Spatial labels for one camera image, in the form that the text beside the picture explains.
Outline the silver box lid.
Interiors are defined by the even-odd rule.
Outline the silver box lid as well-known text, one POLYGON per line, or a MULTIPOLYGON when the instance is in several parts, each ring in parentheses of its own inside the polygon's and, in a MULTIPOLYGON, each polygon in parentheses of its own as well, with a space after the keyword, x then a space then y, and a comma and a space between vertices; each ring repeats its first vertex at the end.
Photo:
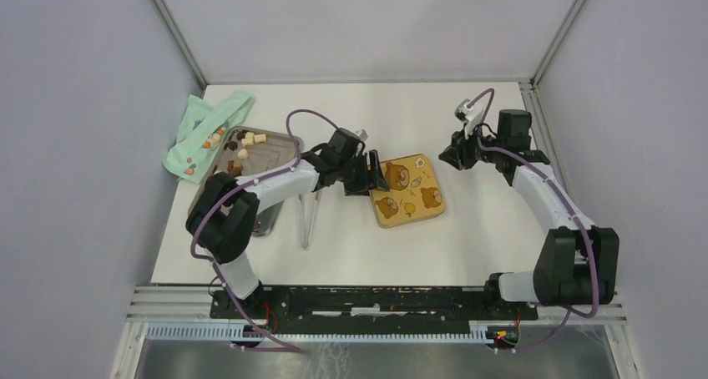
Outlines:
POLYGON ((445 212, 440 184, 426 155, 382 161, 380 167, 389 190, 373 190, 370 199, 381 228, 434 219, 445 212))

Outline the metal serving tongs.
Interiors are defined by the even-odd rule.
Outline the metal serving tongs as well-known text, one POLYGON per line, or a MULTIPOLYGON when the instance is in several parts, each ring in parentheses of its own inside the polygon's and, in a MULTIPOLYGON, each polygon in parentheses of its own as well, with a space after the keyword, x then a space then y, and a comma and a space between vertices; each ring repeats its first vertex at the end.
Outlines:
POLYGON ((297 229, 298 241, 303 250, 311 245, 317 212, 321 203, 322 191, 298 195, 297 197, 297 229))

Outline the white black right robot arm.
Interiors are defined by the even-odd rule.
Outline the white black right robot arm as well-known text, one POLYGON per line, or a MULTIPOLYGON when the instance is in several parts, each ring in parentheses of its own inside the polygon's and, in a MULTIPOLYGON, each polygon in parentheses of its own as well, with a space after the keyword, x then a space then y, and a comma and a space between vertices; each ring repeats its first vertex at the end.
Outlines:
POLYGON ((531 271, 501 273, 482 297, 484 312, 503 319, 516 302, 540 306, 587 305, 595 311, 614 299, 620 238, 581 213, 556 180, 543 151, 533 149, 531 113, 505 109, 484 134, 485 113, 466 101, 455 113, 463 124, 439 159, 458 170, 493 164, 526 202, 546 237, 531 271))

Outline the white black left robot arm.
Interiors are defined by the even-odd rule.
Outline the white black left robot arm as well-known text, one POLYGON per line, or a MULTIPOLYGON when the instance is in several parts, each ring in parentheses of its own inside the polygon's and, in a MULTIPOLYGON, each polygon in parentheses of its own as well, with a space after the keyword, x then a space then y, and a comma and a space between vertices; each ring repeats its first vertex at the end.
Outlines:
POLYGON ((354 133, 336 129, 330 140, 296 156, 293 162, 259 175, 233 178, 218 173, 206 180, 188 214, 185 228, 231 294, 230 307, 242 318, 256 316, 262 296, 260 280, 245 253, 263 210, 299 195, 315 193, 336 182, 346 195, 388 191, 376 150, 354 133))

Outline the metal chocolate tray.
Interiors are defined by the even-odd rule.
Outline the metal chocolate tray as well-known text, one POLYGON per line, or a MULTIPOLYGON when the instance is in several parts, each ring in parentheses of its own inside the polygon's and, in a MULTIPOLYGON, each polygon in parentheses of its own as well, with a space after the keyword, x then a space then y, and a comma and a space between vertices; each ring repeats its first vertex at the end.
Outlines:
POLYGON ((224 172, 234 179, 260 175, 289 164, 303 145, 300 138, 292 139, 284 133, 248 127, 230 129, 222 136, 221 145, 191 204, 196 205, 211 175, 224 172))

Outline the green patterned cloth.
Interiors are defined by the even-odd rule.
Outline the green patterned cloth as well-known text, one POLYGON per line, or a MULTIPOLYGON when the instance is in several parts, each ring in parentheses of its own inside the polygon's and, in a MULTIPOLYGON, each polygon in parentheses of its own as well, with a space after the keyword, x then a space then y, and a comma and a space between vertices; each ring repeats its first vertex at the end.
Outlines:
POLYGON ((241 91, 216 105, 190 95, 175 144, 162 158, 163 166, 179 179, 198 184, 207 175, 227 132, 245 122, 254 103, 251 94, 241 91))

